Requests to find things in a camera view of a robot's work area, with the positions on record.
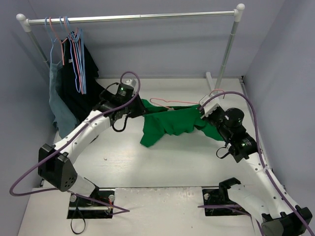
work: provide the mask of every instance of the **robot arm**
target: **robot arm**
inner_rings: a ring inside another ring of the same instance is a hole
[[[55,143],[53,146],[43,145],[39,150],[38,161],[43,160],[49,154],[60,149],[69,140],[87,126],[71,143],[52,159],[38,167],[38,174],[62,192],[69,191],[86,197],[98,198],[99,188],[86,178],[81,177],[75,171],[73,164],[83,150],[104,130],[110,128],[123,115],[130,118],[141,116],[145,113],[140,96],[127,107],[116,112],[109,113],[93,121],[95,116],[99,116],[105,111],[112,110],[125,104],[134,96],[134,80],[128,80],[124,84],[119,84],[116,94],[112,94],[106,89],[100,95],[101,102],[97,104],[89,116],[76,127],[67,137]]]
[[[208,100],[209,96],[205,96],[199,104],[203,105]],[[242,125],[244,113],[237,108],[224,111],[217,97],[206,103],[201,113],[203,114],[202,119],[216,127],[225,141],[227,154],[223,158],[232,155],[259,188],[258,197],[248,191],[236,178],[225,180],[219,184],[219,192],[223,201],[233,201],[243,207],[262,225],[266,236],[297,236],[304,233],[305,226],[277,189],[295,207],[307,224],[309,224],[312,214],[307,207],[300,208],[284,190],[269,169],[268,164],[261,163],[257,143]]]

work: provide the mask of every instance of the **black cable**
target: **black cable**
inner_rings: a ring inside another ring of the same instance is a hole
[[[75,206],[75,210],[74,210],[74,213],[73,213],[73,215],[72,215],[71,222],[70,222],[71,230],[72,230],[72,232],[73,232],[75,235],[80,235],[81,233],[83,233],[84,230],[85,230],[85,227],[86,227],[86,222],[85,222],[84,216],[83,216],[82,212],[81,212],[81,211],[79,210],[79,208],[78,208],[79,199],[80,199],[80,198],[77,198],[77,204],[76,204],[76,206]],[[74,218],[76,212],[79,213],[79,216],[81,217],[81,219],[82,219],[83,222],[84,222],[84,228],[83,228],[83,230],[82,230],[81,232],[79,232],[79,233],[75,232],[74,229],[73,229],[73,227],[72,227],[72,221],[73,221],[73,218]]]
[[[222,149],[222,148],[225,148],[225,147],[221,147],[221,148],[219,148],[219,149],[217,150],[217,152],[216,152],[217,158],[224,159],[224,158],[226,158],[226,157],[230,154],[229,152],[227,152],[224,156],[219,157],[219,156],[218,156],[218,151],[219,151],[220,149]]]
[[[112,84],[110,84],[109,86],[106,87],[106,90],[107,90],[109,87],[111,87],[112,85],[118,85],[118,84],[119,84],[119,83],[117,83],[117,82],[112,83]]]
[[[128,118],[129,118],[129,116],[127,115],[126,116],[126,118],[125,118],[125,121],[124,121],[124,126],[123,126],[123,128],[122,129],[116,129],[115,127],[114,127],[114,124],[115,123],[113,123],[113,125],[112,125],[112,127],[113,127],[113,130],[115,130],[116,132],[123,132],[125,129],[126,129],[126,126],[127,126],[127,120],[128,120]]]

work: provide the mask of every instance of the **teal garment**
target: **teal garment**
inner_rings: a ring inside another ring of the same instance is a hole
[[[63,66],[62,61],[58,64],[50,63],[49,72],[49,105],[55,115],[53,125],[59,129],[59,135],[64,138],[78,124],[77,118],[70,111],[67,105],[59,96],[61,91],[61,68]]]
[[[144,115],[143,137],[140,143],[150,147],[154,145],[164,134],[180,135],[191,133],[195,128],[204,132],[207,137],[222,141],[222,137],[216,128],[201,119],[198,105],[187,107],[172,107],[168,110],[165,107],[156,107],[147,100],[142,99],[147,109]]]

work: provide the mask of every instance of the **black garment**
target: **black garment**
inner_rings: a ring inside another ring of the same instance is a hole
[[[61,99],[68,106],[71,112],[82,122],[91,112],[92,108],[100,101],[99,95],[104,88],[99,85],[95,78],[98,77],[98,67],[94,63],[91,54],[84,46],[85,57],[85,76],[86,76],[86,94],[78,93],[75,85],[75,74],[73,71],[71,60],[70,47],[72,43],[67,40],[64,43],[64,66],[62,67],[62,92],[60,94]],[[77,72],[75,57],[73,58],[75,70]]]

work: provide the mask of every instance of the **clothing rack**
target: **clothing rack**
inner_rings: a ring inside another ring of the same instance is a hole
[[[197,16],[234,16],[234,23],[231,30],[231,34],[229,36],[227,46],[225,49],[225,53],[223,56],[223,61],[220,67],[219,76],[217,78],[217,83],[215,89],[218,89],[221,84],[221,80],[225,71],[225,66],[232,48],[232,44],[234,41],[235,33],[239,22],[241,21],[241,17],[243,11],[245,9],[244,4],[240,3],[237,5],[236,9],[233,11],[214,11],[214,12],[195,12],[195,13],[172,13],[172,14],[146,14],[146,15],[124,15],[124,16],[96,16],[96,17],[74,17],[68,18],[69,23],[88,23],[88,22],[108,22],[108,21],[131,21],[131,20],[145,20],[145,19],[160,19],[160,18],[178,18],[178,17],[197,17]],[[43,61],[46,63],[47,67],[50,67],[50,62],[45,56],[38,40],[32,32],[32,25],[44,25],[45,19],[40,20],[30,20],[27,19],[23,14],[17,14],[16,19],[20,22],[24,31],[30,37],[32,43],[36,47],[37,51],[41,55]],[[54,18],[51,19],[52,24],[59,24],[60,19]]]

